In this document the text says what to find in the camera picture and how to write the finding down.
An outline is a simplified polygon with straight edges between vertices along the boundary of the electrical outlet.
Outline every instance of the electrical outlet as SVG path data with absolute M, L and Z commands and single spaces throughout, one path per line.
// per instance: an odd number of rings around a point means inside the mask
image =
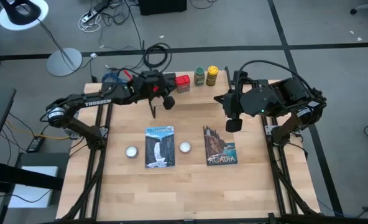
M 94 16 L 97 16 L 97 14 L 97 11 L 92 10 L 90 12 L 90 15 L 86 15 L 84 18 L 82 18 L 82 23 L 87 23 L 90 19 L 94 18 Z

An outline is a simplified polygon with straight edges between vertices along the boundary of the wooden table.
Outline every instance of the wooden table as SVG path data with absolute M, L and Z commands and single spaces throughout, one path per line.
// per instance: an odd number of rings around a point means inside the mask
M 176 105 L 170 111 L 164 110 L 155 100 L 156 119 L 152 118 L 146 101 L 136 105 L 114 105 L 97 220 L 260 218 L 267 217 L 270 212 L 279 216 L 261 118 L 243 114 L 242 131 L 227 133 L 222 105 L 213 101 L 214 96 L 228 90 L 226 72 L 219 72 L 215 86 L 195 86 L 193 72 L 178 72 L 177 76 L 184 74 L 191 78 L 191 90 L 181 94 L 174 91 Z M 86 84 L 85 92 L 100 88 L 99 83 Z M 97 107 L 82 109 L 79 119 L 94 125 L 96 111 Z M 282 124 L 287 118 L 278 121 Z M 165 125 L 175 128 L 176 164 L 146 169 L 145 129 Z M 213 126 L 227 142 L 236 143 L 237 165 L 206 165 L 203 126 Z M 182 141 L 191 143 L 190 153 L 179 151 Z M 292 136 L 291 141 L 301 145 L 299 138 Z M 136 159 L 125 156 L 125 148 L 131 145 L 139 149 Z M 294 188 L 318 212 L 303 151 L 287 145 L 285 153 Z M 89 154 L 84 148 L 69 160 L 57 218 L 64 216 L 81 194 Z M 285 187 L 282 188 L 288 211 L 290 206 Z M 92 201 L 93 193 L 88 203 L 88 217 Z

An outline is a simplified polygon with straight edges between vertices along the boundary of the black box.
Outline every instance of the black box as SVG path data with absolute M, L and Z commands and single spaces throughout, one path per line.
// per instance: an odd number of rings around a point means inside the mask
M 143 16 L 186 10 L 186 0 L 139 0 Z

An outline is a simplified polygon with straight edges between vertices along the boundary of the red container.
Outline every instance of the red container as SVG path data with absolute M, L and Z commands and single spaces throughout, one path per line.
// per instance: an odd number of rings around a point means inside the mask
M 188 75 L 176 77 L 176 84 L 178 93 L 190 91 L 190 77 Z

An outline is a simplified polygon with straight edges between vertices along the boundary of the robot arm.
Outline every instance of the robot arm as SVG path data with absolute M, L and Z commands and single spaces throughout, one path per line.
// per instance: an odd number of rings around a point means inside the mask
M 291 117 L 282 126 L 266 127 L 270 128 L 266 131 L 272 135 L 274 143 L 283 144 L 288 141 L 290 133 L 303 130 L 321 118 L 323 108 L 326 107 L 326 98 L 322 96 L 321 91 L 311 89 L 298 74 L 268 84 L 267 80 L 253 80 L 247 77 L 247 72 L 243 72 L 242 68 L 234 72 L 235 89 L 229 89 L 226 94 L 214 97 L 217 102 L 223 104 L 225 114 L 230 118 L 226 123 L 226 131 L 241 130 L 241 113 L 253 117 L 263 115 L 274 118 L 290 113 Z M 243 93 L 244 84 L 252 85 L 252 89 Z
M 99 127 L 88 126 L 74 118 L 75 113 L 90 106 L 115 103 L 117 105 L 129 105 L 139 100 L 151 101 L 155 97 L 164 99 L 163 105 L 170 110 L 175 102 L 169 96 L 176 88 L 175 74 L 162 74 L 158 71 L 142 72 L 128 83 L 103 83 L 99 92 L 88 94 L 72 94 L 66 98 L 60 98 L 46 107 L 46 113 L 41 117 L 47 117 L 47 122 L 55 128 L 69 129 L 86 138 L 89 148 L 104 147 L 103 135 Z

